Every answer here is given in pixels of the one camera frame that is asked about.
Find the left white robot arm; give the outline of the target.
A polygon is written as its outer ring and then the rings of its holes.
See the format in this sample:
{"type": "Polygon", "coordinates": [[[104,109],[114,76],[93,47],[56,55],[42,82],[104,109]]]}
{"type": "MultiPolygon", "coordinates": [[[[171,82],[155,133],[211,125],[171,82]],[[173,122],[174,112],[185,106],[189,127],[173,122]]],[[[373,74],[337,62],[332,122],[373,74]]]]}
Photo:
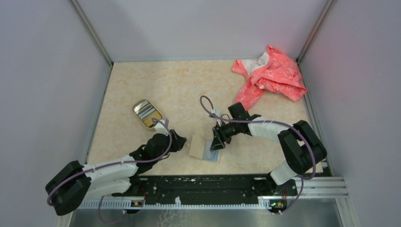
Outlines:
{"type": "Polygon", "coordinates": [[[184,148],[187,139],[175,130],[156,133],[128,155],[103,164],[69,162],[45,186],[47,203],[58,216],[69,214],[83,202],[113,194],[140,193],[139,175],[152,169],[163,157],[184,148]]]}

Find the beige tray of cards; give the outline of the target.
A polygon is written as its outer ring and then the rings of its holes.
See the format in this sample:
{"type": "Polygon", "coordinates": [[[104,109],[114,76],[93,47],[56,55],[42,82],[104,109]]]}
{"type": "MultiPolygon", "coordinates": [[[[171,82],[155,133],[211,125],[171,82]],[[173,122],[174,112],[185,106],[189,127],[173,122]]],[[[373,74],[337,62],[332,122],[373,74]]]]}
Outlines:
{"type": "Polygon", "coordinates": [[[154,123],[153,118],[161,119],[163,115],[155,108],[155,106],[147,99],[141,99],[132,106],[132,111],[146,129],[153,131],[154,123]]]}

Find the beige card holder wallet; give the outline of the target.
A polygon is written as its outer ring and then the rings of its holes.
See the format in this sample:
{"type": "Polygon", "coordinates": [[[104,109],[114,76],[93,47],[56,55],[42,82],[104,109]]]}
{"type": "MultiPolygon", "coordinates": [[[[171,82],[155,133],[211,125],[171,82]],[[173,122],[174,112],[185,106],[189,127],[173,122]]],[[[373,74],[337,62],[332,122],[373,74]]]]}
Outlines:
{"type": "Polygon", "coordinates": [[[211,163],[220,161],[219,150],[211,151],[211,141],[204,139],[201,136],[193,135],[189,144],[189,156],[211,163]]]}

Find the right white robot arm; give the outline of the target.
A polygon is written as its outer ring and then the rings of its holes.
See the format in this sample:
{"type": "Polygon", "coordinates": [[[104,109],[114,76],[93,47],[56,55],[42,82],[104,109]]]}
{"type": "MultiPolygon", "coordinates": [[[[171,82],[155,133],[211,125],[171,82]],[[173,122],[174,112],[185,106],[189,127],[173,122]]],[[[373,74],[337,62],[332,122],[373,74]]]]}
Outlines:
{"type": "Polygon", "coordinates": [[[232,118],[227,122],[215,113],[211,114],[218,122],[212,129],[210,151],[224,149],[237,134],[266,138],[279,143],[285,160],[267,176],[266,188],[272,195],[280,194],[285,183],[293,177],[302,175],[309,169],[315,171],[316,164],[327,157],[326,148],[304,120],[293,125],[267,120],[259,114],[250,115],[242,103],[235,103],[228,110],[232,118]]]}

